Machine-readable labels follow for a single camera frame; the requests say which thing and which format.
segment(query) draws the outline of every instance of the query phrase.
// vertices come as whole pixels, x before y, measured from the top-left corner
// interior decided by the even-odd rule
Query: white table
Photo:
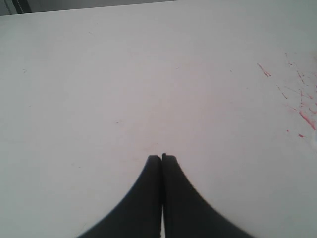
[[[0,17],[0,237],[79,235],[163,152],[251,234],[315,237],[299,112],[316,120],[316,12],[183,0]]]

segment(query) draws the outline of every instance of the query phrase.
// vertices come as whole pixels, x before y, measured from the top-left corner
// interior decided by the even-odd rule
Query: white surface
[[[299,109],[317,110],[316,12],[184,0],[0,17],[0,237],[80,234],[162,152],[251,234],[315,237]]]

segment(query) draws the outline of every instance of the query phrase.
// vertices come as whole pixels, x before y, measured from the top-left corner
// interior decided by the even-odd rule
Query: tabletop
[[[72,238],[148,155],[257,237],[317,235],[317,1],[0,17],[0,237]]]

